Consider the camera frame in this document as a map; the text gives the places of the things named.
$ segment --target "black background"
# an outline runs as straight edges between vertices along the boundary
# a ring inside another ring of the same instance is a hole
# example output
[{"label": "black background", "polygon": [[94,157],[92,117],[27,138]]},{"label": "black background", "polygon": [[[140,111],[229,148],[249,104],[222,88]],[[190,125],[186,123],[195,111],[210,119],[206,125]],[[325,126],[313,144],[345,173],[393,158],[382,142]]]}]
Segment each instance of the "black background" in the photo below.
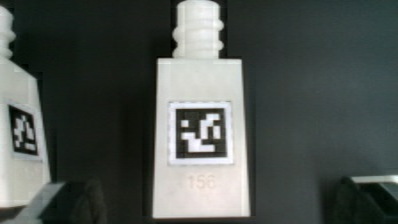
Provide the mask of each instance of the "black background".
[{"label": "black background", "polygon": [[[7,2],[12,60],[41,79],[53,178],[101,180],[110,223],[151,221],[170,2]],[[249,108],[254,218],[242,223],[327,223],[341,176],[398,171],[398,1],[229,0],[226,12]]]}]

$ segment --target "dark wall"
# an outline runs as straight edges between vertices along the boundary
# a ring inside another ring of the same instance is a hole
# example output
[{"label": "dark wall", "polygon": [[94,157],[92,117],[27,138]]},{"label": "dark wall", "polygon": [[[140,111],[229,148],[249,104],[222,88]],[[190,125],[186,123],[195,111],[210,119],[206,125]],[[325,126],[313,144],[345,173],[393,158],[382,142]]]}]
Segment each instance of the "dark wall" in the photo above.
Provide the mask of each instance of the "dark wall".
[{"label": "dark wall", "polygon": [[[41,80],[53,179],[101,180],[110,223],[149,221],[170,2],[7,1],[12,60]],[[242,223],[327,223],[341,176],[398,171],[398,1],[229,0],[226,12],[254,164]]]}]

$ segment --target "black object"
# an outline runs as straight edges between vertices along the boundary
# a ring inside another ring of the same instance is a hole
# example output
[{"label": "black object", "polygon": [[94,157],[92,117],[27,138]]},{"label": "black object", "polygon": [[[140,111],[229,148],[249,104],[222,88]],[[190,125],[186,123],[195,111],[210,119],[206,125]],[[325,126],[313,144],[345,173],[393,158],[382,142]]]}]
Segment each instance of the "black object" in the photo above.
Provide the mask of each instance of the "black object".
[{"label": "black object", "polygon": [[0,223],[5,220],[14,219],[21,209],[23,209],[23,206],[21,207],[12,207],[12,208],[0,208]]},{"label": "black object", "polygon": [[355,183],[343,178],[332,215],[332,224],[398,224],[398,185]]}]

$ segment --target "black and white square marker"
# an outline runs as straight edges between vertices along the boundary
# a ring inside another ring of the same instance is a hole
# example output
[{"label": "black and white square marker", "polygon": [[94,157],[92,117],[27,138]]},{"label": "black and white square marker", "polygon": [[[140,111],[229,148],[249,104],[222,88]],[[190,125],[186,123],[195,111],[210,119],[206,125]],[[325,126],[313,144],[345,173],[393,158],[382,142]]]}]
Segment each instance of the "black and white square marker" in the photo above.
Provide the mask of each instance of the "black and white square marker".
[{"label": "black and white square marker", "polygon": [[172,102],[169,113],[170,165],[231,164],[231,103]]},{"label": "black and white square marker", "polygon": [[34,114],[11,104],[9,121],[14,153],[39,156]]}]

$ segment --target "white rectangular body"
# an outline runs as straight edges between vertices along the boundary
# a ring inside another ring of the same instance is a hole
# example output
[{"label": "white rectangular body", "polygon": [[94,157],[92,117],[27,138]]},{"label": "white rectangular body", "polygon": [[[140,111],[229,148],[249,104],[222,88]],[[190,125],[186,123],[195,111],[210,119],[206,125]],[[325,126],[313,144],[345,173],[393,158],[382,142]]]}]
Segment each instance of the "white rectangular body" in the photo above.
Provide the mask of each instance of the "white rectangular body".
[{"label": "white rectangular body", "polygon": [[160,59],[153,217],[249,215],[242,60]]},{"label": "white rectangular body", "polygon": [[0,208],[27,205],[48,182],[35,78],[0,58]]}]

